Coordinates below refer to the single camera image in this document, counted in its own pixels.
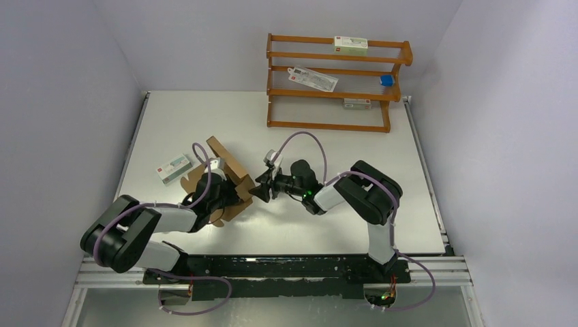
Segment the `wooden shelf rack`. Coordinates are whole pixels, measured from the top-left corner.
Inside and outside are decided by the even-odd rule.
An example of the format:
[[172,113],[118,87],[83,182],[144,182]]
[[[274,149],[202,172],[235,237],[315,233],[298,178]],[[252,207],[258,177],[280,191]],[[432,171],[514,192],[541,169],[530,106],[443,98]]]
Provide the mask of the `wooden shelf rack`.
[[[314,51],[304,52],[286,52],[275,51],[274,42],[283,42],[291,47],[291,44],[321,44],[316,46]],[[391,124],[389,123],[389,102],[398,102],[401,99],[401,90],[399,88],[399,69],[401,65],[409,66],[413,62],[413,54],[408,41],[404,42],[386,42],[386,41],[368,41],[368,57],[360,56],[343,56],[333,54],[332,37],[304,37],[304,36],[285,36],[271,35],[267,36],[267,59],[269,60],[269,73],[267,76],[267,95],[269,96],[269,108],[267,112],[268,127],[295,127],[295,128],[315,128],[315,129],[339,129],[350,131],[380,131],[389,132]],[[394,50],[389,52],[379,51],[379,49]],[[274,58],[285,59],[285,65],[274,65]],[[287,79],[287,69],[294,67],[287,64],[287,58],[293,59],[314,59],[319,60],[321,65],[327,65],[331,61],[346,61],[363,63],[376,63],[374,66],[389,65],[391,69],[383,70],[365,70],[365,69],[336,69],[332,67],[306,67],[308,69],[328,74],[339,78],[339,82],[333,92],[317,91],[300,84],[290,82]],[[395,84],[392,87],[383,87],[379,85],[378,79],[382,75],[392,75]],[[379,101],[383,116],[383,126],[362,126],[362,125],[336,125],[336,124],[319,124],[319,123],[298,123],[290,121],[274,121],[272,117],[273,102],[275,96],[290,97],[324,97],[324,98],[352,98],[352,99],[370,99]]]

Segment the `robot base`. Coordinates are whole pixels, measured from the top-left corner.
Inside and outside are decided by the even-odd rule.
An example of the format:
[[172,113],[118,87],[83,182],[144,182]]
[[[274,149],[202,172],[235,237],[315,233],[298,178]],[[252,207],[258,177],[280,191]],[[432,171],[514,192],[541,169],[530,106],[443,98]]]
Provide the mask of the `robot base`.
[[[381,265],[367,254],[286,255],[245,257],[238,255],[190,255],[187,265],[193,276],[218,276],[231,282],[232,298],[268,298],[278,296],[339,296],[365,298],[363,284],[411,281],[408,263],[391,258]],[[189,283],[161,277],[150,270],[144,284]],[[166,305],[184,305],[190,300],[224,298],[227,286],[216,281],[194,281],[193,295],[187,291],[163,290]]]

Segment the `box on shelf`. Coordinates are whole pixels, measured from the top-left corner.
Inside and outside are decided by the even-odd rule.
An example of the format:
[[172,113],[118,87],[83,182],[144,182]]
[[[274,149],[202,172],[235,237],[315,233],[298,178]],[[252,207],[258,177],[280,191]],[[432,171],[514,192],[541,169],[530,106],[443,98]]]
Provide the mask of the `box on shelf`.
[[368,99],[344,99],[344,109],[369,110],[371,101]]
[[303,67],[288,68],[289,80],[324,92],[333,92],[338,78]]
[[367,56],[367,39],[361,37],[336,36],[333,38],[336,55]]

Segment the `blue object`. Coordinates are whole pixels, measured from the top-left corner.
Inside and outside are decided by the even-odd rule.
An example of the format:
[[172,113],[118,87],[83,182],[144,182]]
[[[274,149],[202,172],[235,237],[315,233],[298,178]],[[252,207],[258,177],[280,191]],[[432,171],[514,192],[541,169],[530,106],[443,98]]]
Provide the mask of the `blue object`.
[[383,75],[380,77],[380,84],[384,87],[392,87],[395,84],[392,75]]

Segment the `white box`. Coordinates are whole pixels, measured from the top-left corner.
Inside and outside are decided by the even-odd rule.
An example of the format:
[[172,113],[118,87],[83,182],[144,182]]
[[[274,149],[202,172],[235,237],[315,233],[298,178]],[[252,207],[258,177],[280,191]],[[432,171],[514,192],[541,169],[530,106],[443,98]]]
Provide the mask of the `white box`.
[[289,80],[291,82],[303,84],[324,92],[333,92],[333,89],[335,89],[335,85],[339,80],[336,77],[321,74],[320,72],[315,72],[314,70],[299,66],[288,68],[287,72],[289,72]]
[[367,39],[361,37],[336,36],[333,38],[333,53],[347,56],[367,56]]
[[344,99],[344,109],[369,110],[371,109],[371,100],[368,99]]
[[157,168],[157,174],[163,184],[166,185],[191,168],[193,168],[191,161],[189,161],[185,155],[181,154]]

